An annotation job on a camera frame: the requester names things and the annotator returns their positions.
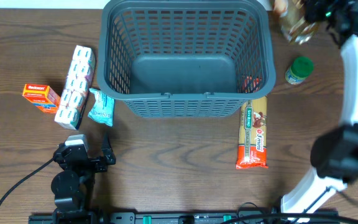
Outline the brown gold snack bag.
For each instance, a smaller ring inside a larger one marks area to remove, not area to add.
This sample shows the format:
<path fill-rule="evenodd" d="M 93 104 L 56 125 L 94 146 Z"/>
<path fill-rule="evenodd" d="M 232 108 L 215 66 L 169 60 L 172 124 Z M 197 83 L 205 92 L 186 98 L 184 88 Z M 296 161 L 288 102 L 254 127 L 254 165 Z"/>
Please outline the brown gold snack bag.
<path fill-rule="evenodd" d="M 270 3 L 281 32 L 290 44 L 304 44 L 317 33 L 319 23 L 305 19 L 306 1 L 271 0 Z"/>

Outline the green lid jar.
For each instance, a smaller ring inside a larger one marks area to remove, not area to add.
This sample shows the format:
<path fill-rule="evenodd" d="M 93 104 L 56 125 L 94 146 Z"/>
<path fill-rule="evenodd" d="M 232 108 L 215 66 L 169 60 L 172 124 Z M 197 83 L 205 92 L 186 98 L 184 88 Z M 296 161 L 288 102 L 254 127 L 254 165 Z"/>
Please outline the green lid jar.
<path fill-rule="evenodd" d="M 285 72 L 289 84 L 298 85 L 308 78 L 314 70 L 314 63 L 308 57 L 297 57 Z"/>

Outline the grey plastic basket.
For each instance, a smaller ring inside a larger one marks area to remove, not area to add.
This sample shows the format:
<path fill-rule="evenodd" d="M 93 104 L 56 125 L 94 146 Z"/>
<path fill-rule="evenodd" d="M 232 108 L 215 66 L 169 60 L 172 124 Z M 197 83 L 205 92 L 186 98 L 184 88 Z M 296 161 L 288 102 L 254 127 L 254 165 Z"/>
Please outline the grey plastic basket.
<path fill-rule="evenodd" d="M 223 117 L 276 81 L 257 1 L 110 1 L 97 82 L 143 118 Z"/>

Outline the San Remo spaghetti packet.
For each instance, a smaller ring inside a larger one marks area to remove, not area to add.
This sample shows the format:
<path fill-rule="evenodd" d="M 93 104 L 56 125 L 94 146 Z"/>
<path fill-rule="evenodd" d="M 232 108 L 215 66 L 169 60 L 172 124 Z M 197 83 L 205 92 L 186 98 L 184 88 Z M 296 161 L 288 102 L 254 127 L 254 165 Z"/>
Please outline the San Remo spaghetti packet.
<path fill-rule="evenodd" d="M 241 106 L 236 169 L 267 168 L 267 97 Z"/>

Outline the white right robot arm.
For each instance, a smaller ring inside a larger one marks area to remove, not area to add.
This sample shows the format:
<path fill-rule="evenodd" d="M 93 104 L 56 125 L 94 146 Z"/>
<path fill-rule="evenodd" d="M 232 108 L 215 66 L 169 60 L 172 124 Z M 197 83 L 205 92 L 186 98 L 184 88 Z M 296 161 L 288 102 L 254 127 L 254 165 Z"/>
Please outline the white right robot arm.
<path fill-rule="evenodd" d="M 287 6 L 276 2 L 274 10 L 284 13 L 292 6 L 301 17 L 291 34 L 299 35 L 310 25 L 323 21 L 334 29 L 332 37 L 344 64 L 344 94 L 339 126 L 314 142 L 311 168 L 280 199 L 275 217 L 290 223 L 349 223 L 345 218 L 320 215 L 317 210 L 358 179 L 358 1 L 290 1 Z"/>

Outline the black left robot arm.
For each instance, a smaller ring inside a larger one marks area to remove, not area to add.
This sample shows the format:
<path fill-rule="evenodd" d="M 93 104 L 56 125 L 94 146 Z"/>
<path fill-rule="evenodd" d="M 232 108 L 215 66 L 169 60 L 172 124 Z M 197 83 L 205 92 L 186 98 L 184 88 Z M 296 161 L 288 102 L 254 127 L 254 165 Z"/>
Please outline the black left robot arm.
<path fill-rule="evenodd" d="M 109 137 L 104 135 L 102 156 L 88 156 L 88 142 L 84 134 L 72 135 L 59 144 L 53 153 L 53 161 L 63 171 L 51 183 L 55 195 L 56 209 L 52 213 L 53 223 L 109 223 L 109 215 L 101 209 L 91 208 L 95 174 L 107 172 L 116 163 Z"/>

